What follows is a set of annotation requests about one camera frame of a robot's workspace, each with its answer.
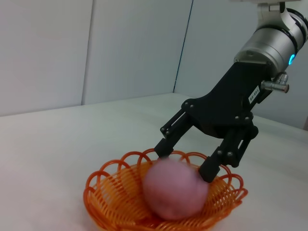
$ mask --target white table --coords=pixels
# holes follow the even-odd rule
[[[167,94],[0,118],[0,230],[97,230],[82,202],[87,177],[128,151],[154,147],[186,99]],[[254,122],[260,133],[233,169],[249,195],[214,230],[305,231],[308,132]],[[220,142],[191,129],[176,149],[212,154]]]

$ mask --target plastic basket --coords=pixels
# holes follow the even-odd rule
[[[99,171],[89,176],[83,200],[90,217],[99,229],[108,231],[207,231],[228,216],[248,194],[242,177],[232,174],[228,167],[221,166],[225,175],[216,177],[210,184],[208,199],[200,214],[179,221],[164,221],[151,212],[142,195],[142,179],[156,161],[148,156],[152,152],[154,152],[153,149],[143,153],[127,153],[121,160],[109,161]],[[206,159],[206,156],[201,153],[174,151],[172,154],[179,154],[180,161],[186,161],[188,165],[196,169],[199,166],[191,163],[191,159]],[[125,160],[132,155],[137,156],[138,161],[130,166]],[[117,172],[106,172],[105,169],[112,165],[117,165]]]

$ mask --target metal cylinder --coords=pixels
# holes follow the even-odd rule
[[[281,85],[279,83],[274,83],[270,81],[263,81],[261,84],[261,88],[264,90],[276,90],[284,93],[288,93],[290,86],[289,85]]]
[[[278,77],[278,81],[280,85],[286,85],[288,82],[289,76],[286,72],[281,73]]]
[[[294,24],[290,30],[271,28],[270,25],[258,29],[234,60],[273,64],[273,75],[284,72],[306,42],[305,31],[308,31],[307,25],[301,18],[295,14],[290,15],[297,20],[297,24]]]

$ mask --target blue indicator light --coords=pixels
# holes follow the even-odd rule
[[[293,63],[294,58],[295,58],[295,54],[292,54],[289,60],[289,65]]]

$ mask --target pink soft ball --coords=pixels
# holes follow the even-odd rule
[[[158,160],[143,180],[146,203],[165,220],[188,218],[200,212],[208,187],[195,169],[171,159]]]

